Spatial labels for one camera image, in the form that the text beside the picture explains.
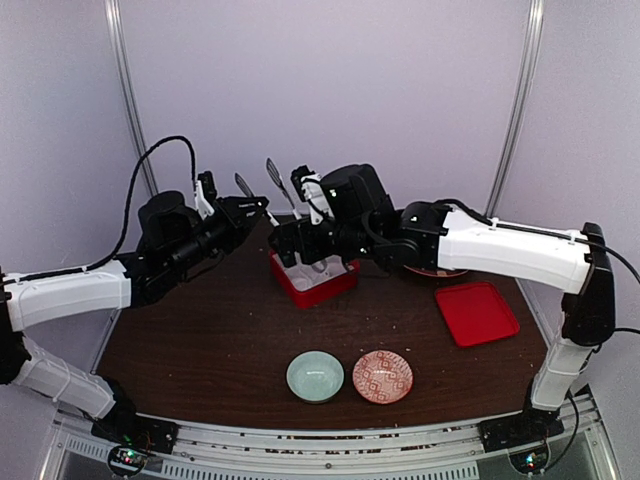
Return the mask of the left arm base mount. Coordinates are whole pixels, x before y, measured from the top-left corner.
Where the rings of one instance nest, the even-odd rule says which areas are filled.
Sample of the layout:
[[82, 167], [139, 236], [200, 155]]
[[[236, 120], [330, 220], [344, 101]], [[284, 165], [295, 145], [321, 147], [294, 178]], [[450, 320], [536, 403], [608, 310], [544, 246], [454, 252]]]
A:
[[93, 436], [114, 443], [106, 464], [117, 478], [123, 479], [141, 473], [157, 454], [170, 454], [179, 431], [175, 422], [132, 412], [110, 412], [104, 418], [83, 412], [83, 417], [92, 423]]

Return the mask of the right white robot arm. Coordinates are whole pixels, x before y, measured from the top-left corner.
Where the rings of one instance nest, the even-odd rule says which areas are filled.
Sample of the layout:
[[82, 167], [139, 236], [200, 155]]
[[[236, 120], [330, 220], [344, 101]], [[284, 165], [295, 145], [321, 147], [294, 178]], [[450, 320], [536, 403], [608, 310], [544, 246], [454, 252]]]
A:
[[324, 176], [302, 165], [291, 182], [309, 207], [269, 236], [281, 262], [314, 264], [329, 256], [380, 267], [470, 270], [531, 281], [562, 292], [563, 322], [531, 382], [529, 406], [513, 419], [519, 440], [551, 424], [589, 350], [615, 329], [615, 287], [601, 228], [554, 230], [488, 218], [457, 199], [394, 206], [369, 164]]

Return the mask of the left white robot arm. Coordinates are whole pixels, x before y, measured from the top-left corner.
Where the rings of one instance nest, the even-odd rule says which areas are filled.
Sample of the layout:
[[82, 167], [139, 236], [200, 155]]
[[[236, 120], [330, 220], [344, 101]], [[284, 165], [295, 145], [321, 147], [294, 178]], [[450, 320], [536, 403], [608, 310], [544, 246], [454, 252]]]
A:
[[195, 204], [176, 190], [153, 196], [138, 210], [141, 237], [129, 253], [116, 251], [92, 266], [1, 281], [1, 382], [72, 405], [123, 444], [137, 442], [144, 424], [117, 384], [46, 351], [26, 330], [99, 311], [141, 308], [185, 282], [201, 262], [231, 254], [266, 213], [264, 196], [217, 194], [210, 172], [195, 182]]

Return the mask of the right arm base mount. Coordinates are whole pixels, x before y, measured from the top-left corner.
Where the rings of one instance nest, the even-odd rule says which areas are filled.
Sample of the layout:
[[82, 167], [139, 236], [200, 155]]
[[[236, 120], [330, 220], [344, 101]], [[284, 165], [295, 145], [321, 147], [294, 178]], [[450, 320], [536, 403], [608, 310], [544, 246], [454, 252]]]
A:
[[564, 432], [558, 412], [523, 410], [484, 420], [478, 430], [486, 453], [506, 450], [511, 466], [521, 474], [542, 473], [551, 464], [548, 440]]

